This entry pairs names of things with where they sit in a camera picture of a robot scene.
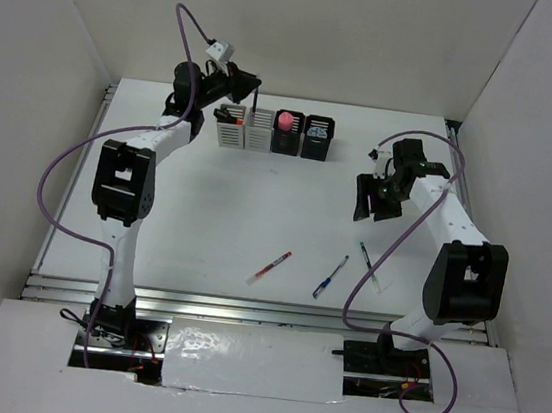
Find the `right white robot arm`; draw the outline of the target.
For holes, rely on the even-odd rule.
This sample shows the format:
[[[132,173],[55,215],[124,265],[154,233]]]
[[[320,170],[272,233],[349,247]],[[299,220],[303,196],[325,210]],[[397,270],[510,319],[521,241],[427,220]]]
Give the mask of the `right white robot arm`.
[[[427,227],[438,252],[419,305],[378,333],[374,358],[377,367],[389,374],[399,372],[448,332],[493,320],[509,266],[507,249],[489,242],[459,201],[453,190],[458,176],[442,163],[427,160],[422,142],[426,135],[409,130],[389,137],[390,151],[376,146],[369,154],[373,172],[356,178],[357,222],[399,218],[406,201],[420,213],[370,266],[368,276],[420,226]]]

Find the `pink cap glue bottle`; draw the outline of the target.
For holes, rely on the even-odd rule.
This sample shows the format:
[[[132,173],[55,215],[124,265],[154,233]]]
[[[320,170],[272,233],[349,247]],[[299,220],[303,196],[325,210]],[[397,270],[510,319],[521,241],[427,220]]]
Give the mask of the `pink cap glue bottle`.
[[[289,111],[283,111],[277,117],[277,129],[283,132],[294,130],[296,119]]]

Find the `red pen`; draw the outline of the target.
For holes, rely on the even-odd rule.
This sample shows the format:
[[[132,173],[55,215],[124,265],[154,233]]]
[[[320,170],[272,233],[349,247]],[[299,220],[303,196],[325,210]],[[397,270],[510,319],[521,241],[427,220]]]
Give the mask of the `red pen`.
[[[261,268],[257,273],[255,272],[253,275],[251,275],[248,279],[246,279],[246,284],[248,286],[254,284],[256,281],[258,281],[261,277],[263,277],[265,274],[267,274],[269,271],[272,271],[274,268],[276,268],[279,264],[286,261],[288,258],[292,257],[292,252],[287,251],[284,254],[280,255],[277,259],[275,259],[273,262],[269,263],[267,266],[264,266]]]

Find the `dark purple pen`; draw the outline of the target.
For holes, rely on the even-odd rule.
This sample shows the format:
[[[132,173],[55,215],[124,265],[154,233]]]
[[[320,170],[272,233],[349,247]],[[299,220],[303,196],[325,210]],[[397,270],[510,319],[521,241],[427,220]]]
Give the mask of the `dark purple pen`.
[[[262,81],[260,80],[260,83],[258,83],[258,85],[255,87],[253,92],[253,102],[251,104],[251,110],[250,110],[252,115],[255,114],[257,111],[258,95],[259,95],[261,85],[262,85]]]

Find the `green pen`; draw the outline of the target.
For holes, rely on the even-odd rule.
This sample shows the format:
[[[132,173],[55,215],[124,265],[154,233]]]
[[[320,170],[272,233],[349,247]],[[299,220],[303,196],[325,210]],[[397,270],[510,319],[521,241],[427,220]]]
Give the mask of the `green pen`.
[[[381,286],[379,285],[379,281],[376,277],[376,275],[371,271],[371,268],[372,268],[372,262],[371,262],[371,259],[370,259],[370,255],[369,253],[367,252],[367,248],[365,246],[365,243],[363,241],[359,242],[359,245],[360,245],[360,251],[362,252],[362,256],[364,258],[364,261],[366,263],[366,267],[369,271],[369,277],[370,277],[370,280],[372,282],[372,285],[373,287],[375,288],[375,291],[378,293],[378,295],[381,295],[382,293],[382,288]]]

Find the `orange highlighter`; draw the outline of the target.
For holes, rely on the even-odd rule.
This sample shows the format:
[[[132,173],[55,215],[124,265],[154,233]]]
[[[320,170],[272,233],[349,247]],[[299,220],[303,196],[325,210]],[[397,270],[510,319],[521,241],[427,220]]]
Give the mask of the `orange highlighter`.
[[[218,123],[244,125],[243,118],[234,116],[233,113],[224,107],[213,110],[213,114]]]

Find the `blue pen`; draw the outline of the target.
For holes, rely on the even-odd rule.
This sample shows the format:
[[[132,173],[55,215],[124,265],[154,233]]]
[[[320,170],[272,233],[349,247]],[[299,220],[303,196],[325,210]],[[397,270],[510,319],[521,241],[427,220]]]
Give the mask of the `blue pen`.
[[[316,300],[323,293],[325,288],[327,288],[328,285],[330,285],[331,281],[334,280],[338,272],[341,271],[342,268],[347,264],[348,260],[349,260],[349,255],[346,255],[345,257],[343,257],[342,261],[335,267],[334,271],[332,271],[331,274],[328,275],[326,279],[324,279],[318,285],[318,287],[315,288],[315,290],[312,292],[312,295],[311,295],[314,300]]]

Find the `blue glue bottle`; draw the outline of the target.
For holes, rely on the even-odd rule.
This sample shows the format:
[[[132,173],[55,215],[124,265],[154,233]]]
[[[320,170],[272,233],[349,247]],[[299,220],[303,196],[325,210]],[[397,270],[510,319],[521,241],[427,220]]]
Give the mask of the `blue glue bottle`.
[[[328,137],[327,132],[328,130],[325,128],[319,126],[311,126],[309,129],[306,130],[306,136],[324,140]]]

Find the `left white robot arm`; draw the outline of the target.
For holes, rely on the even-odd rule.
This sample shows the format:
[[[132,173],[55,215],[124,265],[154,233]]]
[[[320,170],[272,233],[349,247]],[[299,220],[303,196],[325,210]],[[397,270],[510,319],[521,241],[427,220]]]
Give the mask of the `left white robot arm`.
[[[87,331],[101,329],[114,347],[125,347],[137,333],[134,260],[139,229],[155,201],[159,163],[190,144],[204,124],[203,109],[222,100],[242,102],[262,85],[261,79],[238,68],[219,66],[205,74],[187,61],[175,67],[173,91],[161,118],[128,141],[103,143],[94,176],[91,201],[101,220],[101,274],[90,306]]]

